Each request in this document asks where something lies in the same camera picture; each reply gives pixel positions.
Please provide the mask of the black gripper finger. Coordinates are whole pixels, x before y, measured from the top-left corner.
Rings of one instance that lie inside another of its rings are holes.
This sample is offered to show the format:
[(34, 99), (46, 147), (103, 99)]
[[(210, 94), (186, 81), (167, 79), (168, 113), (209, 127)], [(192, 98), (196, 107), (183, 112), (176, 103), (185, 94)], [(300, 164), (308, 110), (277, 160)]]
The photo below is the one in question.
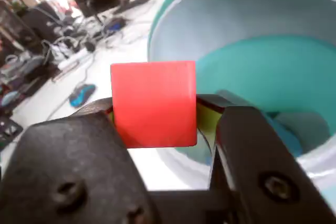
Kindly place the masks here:
[(210, 189), (223, 192), (223, 223), (335, 223), (335, 215), (265, 116), (199, 94), (197, 127), (215, 131)]
[(109, 98), (31, 125), (1, 181), (1, 223), (159, 223)]

